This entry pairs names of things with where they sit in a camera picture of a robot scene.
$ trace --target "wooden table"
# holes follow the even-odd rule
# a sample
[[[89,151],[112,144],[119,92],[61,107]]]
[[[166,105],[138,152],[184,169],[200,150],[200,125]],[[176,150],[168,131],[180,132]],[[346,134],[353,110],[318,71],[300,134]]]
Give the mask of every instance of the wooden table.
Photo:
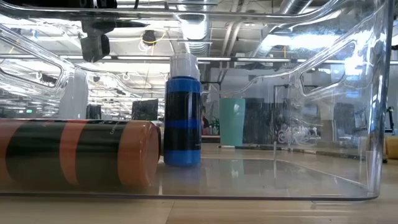
[[[381,195],[368,202],[3,197],[0,223],[398,223],[398,161],[383,164]]]

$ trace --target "black stripe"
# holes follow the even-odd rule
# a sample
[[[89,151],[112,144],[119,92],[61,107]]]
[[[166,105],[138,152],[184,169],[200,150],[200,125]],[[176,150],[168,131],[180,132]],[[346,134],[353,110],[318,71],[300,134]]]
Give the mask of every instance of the black stripe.
[[[60,165],[60,139],[65,121],[30,120],[15,132],[6,164],[15,181],[28,187],[67,185]]]
[[[98,188],[121,185],[118,151],[126,124],[124,121],[98,120],[86,123],[76,151],[76,175],[81,186]]]
[[[164,132],[164,151],[200,150],[200,129],[167,128]]]
[[[200,119],[200,106],[200,93],[167,93],[165,96],[165,121]]]

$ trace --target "blue and black bottle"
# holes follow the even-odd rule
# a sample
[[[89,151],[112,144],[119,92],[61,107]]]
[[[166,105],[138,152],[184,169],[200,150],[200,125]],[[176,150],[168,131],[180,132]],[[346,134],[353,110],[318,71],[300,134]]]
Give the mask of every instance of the blue and black bottle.
[[[174,55],[166,82],[164,162],[171,166],[200,163],[201,83],[197,60],[190,54]]]

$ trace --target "person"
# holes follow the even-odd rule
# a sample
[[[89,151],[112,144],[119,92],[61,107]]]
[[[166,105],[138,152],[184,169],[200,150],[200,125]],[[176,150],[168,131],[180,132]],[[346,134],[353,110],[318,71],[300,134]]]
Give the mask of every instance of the person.
[[[201,107],[201,134],[202,135],[210,134],[210,123],[205,118],[205,114],[206,114],[206,107],[202,106]]]

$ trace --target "white pillar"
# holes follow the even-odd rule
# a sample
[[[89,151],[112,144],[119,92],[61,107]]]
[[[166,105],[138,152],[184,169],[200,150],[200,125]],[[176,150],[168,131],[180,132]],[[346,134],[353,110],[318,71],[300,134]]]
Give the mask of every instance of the white pillar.
[[[86,73],[76,70],[68,79],[65,93],[60,101],[58,117],[60,119],[86,119],[88,103],[88,84]]]

